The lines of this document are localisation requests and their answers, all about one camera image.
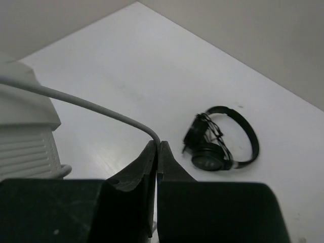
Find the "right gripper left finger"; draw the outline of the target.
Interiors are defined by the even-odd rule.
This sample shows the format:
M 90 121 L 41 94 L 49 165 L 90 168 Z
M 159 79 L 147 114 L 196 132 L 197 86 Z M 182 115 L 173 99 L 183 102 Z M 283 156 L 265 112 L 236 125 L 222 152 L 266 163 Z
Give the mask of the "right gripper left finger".
M 155 143 L 106 180 L 6 179 L 1 242 L 148 242 Z

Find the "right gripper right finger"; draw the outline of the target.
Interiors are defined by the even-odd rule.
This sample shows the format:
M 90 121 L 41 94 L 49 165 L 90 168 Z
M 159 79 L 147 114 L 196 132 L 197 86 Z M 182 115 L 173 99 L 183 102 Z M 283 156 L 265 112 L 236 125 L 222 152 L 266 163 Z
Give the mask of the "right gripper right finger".
M 290 242 L 276 196 L 254 182 L 199 182 L 160 145 L 157 167 L 160 242 Z

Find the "white grey headphones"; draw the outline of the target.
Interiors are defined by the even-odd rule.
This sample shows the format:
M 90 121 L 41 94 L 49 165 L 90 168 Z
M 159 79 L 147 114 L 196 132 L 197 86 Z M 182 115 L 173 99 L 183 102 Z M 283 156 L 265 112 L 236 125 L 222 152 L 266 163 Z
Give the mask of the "white grey headphones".
M 40 85 L 34 71 L 1 54 L 1 179 L 62 179 L 72 168 L 60 162 L 53 137 L 61 120 L 51 102 L 58 94 Z

